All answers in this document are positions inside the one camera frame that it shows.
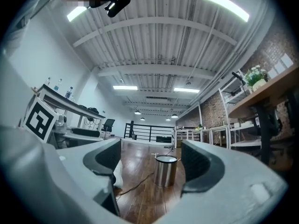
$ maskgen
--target black table leg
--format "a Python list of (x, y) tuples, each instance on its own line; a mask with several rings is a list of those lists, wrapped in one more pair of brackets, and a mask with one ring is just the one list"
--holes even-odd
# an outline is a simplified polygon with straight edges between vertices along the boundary
[(271, 144), (271, 134), (269, 131), (269, 120), (268, 120), (268, 113), (266, 108), (260, 104), (255, 106), (258, 118), (260, 121), (261, 127), (261, 142), (262, 142), (262, 150), (261, 150), (261, 161), (268, 165), (270, 160), (270, 144)]

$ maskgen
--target metal trash can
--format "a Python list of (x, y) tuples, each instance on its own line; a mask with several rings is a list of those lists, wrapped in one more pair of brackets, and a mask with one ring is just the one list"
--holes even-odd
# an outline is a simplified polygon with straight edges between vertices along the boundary
[(178, 159), (171, 155), (158, 155), (156, 157), (154, 183), (161, 187), (174, 184)]

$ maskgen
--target water bottle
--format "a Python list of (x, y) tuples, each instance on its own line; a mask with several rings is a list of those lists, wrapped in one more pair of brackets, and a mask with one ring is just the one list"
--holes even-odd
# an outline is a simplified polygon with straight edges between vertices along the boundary
[(51, 81), (51, 77), (49, 77), (49, 78), (44, 82), (44, 84), (47, 85), (47, 86), (49, 86), (49, 85), (50, 85), (50, 81)]
[(58, 91), (58, 89), (59, 89), (59, 85), (61, 84), (61, 82), (62, 82), (62, 79), (60, 79), (60, 80), (57, 82), (57, 84), (54, 86), (54, 90), (55, 90), (55, 91)]
[(67, 99), (70, 98), (72, 91), (73, 91), (73, 87), (71, 86), (71, 87), (69, 88), (69, 90), (67, 91), (67, 93), (65, 94), (65, 97), (66, 97)]

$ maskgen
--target white wall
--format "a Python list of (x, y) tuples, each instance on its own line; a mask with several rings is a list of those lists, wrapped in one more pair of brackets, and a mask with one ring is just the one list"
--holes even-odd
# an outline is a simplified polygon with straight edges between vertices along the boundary
[[(114, 119), (115, 122), (112, 127), (112, 134), (118, 137), (123, 137), (126, 123), (130, 123), (133, 117), (129, 108), (122, 105), (122, 101), (118, 96), (114, 96), (109, 90), (98, 84), (97, 78), (94, 74), (91, 74), (83, 88), (78, 102), (76, 103), (84, 105), (87, 108), (96, 108), (100, 115), (106, 117), (103, 120), (103, 124), (106, 119)], [(77, 126), (78, 120), (79, 116), (74, 114), (71, 126)], [(90, 129), (96, 130), (96, 128), (96, 126), (91, 126)]]
[(75, 98), (79, 97), (82, 82), (89, 73), (60, 35), (46, 9), (30, 21), (21, 46), (9, 61), (28, 87), (38, 88), (51, 77), (53, 88), (61, 78), (58, 93), (64, 96), (73, 86)]

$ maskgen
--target metal rack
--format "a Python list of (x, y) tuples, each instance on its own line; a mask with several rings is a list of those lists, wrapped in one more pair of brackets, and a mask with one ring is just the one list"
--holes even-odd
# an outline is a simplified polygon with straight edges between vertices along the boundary
[[(244, 74), (238, 70), (237, 73), (244, 78)], [(236, 128), (232, 128), (230, 125), (229, 117), (228, 117), (228, 106), (230, 104), (237, 104), (241, 100), (243, 100), (246, 96), (252, 93), (252, 91), (244, 85), (243, 87), (240, 85), (240, 81), (235, 77), (231, 82), (229, 82), (225, 87), (222, 89), (219, 88), (220, 96), (223, 102), (227, 125), (228, 125), (228, 143), (227, 148), (231, 149), (231, 147), (248, 147), (248, 146), (261, 146), (262, 143), (260, 140), (251, 140), (251, 141), (241, 141), (240, 130), (251, 128), (254, 125), (249, 126), (240, 126)], [(232, 143), (231, 139), (231, 132), (234, 132), (235, 135), (235, 142)]]

